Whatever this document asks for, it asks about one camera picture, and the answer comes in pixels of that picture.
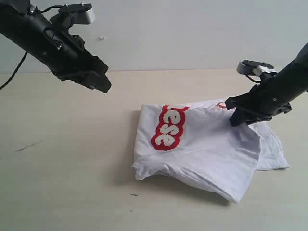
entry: white wall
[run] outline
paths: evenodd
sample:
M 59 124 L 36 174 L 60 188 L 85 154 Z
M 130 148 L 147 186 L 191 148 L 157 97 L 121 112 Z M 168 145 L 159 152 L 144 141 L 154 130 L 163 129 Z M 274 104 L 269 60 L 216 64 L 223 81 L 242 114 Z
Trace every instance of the white wall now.
M 31 1 L 39 9 L 79 2 Z M 281 66 L 308 41 L 308 1 L 304 0 L 90 2 L 97 20 L 88 26 L 75 25 L 71 33 L 81 35 L 87 49 L 111 70 L 236 68 L 240 59 Z M 107 39 L 98 41 L 101 35 Z M 10 73 L 23 51 L 2 35 L 0 44 L 0 73 Z M 47 68 L 28 57 L 21 71 Z

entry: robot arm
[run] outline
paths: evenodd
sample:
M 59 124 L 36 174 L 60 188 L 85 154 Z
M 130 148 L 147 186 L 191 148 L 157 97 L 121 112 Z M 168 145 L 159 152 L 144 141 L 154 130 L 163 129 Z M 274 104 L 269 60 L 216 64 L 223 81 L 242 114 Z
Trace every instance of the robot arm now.
M 49 21 L 42 15 L 51 8 L 59 13 Z M 91 4 L 53 6 L 39 11 L 30 0 L 0 0 L 0 32 L 44 63 L 61 81 L 71 80 L 107 93 L 108 66 L 84 47 L 83 39 L 70 35 L 73 24 L 95 19 Z
M 282 71 L 273 66 L 249 60 L 240 61 L 238 73 L 260 77 L 259 85 L 250 92 L 226 100 L 227 109 L 236 108 L 232 126 L 271 120 L 273 116 L 292 110 L 289 102 L 308 90 L 308 43 Z

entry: table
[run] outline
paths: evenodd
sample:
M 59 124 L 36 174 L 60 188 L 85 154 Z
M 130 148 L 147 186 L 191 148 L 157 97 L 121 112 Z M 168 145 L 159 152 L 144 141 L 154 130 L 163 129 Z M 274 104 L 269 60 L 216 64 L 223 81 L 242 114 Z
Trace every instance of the table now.
M 253 83 L 230 69 L 108 77 L 107 94 L 51 73 L 18 74 L 0 91 L 1 231 L 307 229 L 306 95 L 269 123 L 291 168 L 255 173 L 233 204 L 173 178 L 136 181 L 136 127 L 144 103 L 236 96 Z

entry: dark mark on table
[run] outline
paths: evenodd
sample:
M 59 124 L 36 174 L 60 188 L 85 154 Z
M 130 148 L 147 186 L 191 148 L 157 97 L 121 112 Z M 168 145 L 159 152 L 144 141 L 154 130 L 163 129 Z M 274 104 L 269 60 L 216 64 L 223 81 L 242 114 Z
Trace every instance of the dark mark on table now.
M 40 140 L 39 142 L 36 142 L 36 143 L 32 143 L 32 144 L 30 144 L 30 145 L 27 145 L 26 147 L 23 147 L 23 148 L 21 148 L 21 149 L 17 149 L 15 152 L 20 152 L 20 151 L 22 151 L 22 150 L 24 150 L 24 149 L 26 149 L 26 148 L 33 147 L 33 146 L 35 146 L 35 145 L 37 145 L 37 144 L 40 144 L 40 143 L 42 143 L 42 140 Z

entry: red and white logo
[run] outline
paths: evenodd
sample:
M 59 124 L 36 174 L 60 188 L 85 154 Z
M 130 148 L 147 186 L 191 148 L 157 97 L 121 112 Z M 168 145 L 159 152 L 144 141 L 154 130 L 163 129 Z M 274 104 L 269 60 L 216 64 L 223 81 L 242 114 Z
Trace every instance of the red and white logo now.
M 151 138 L 151 144 L 156 150 L 167 151 L 178 146 L 183 134 L 186 119 L 185 111 L 188 109 L 189 107 L 163 106 L 162 113 L 159 116 L 159 124 L 156 127 L 156 134 Z

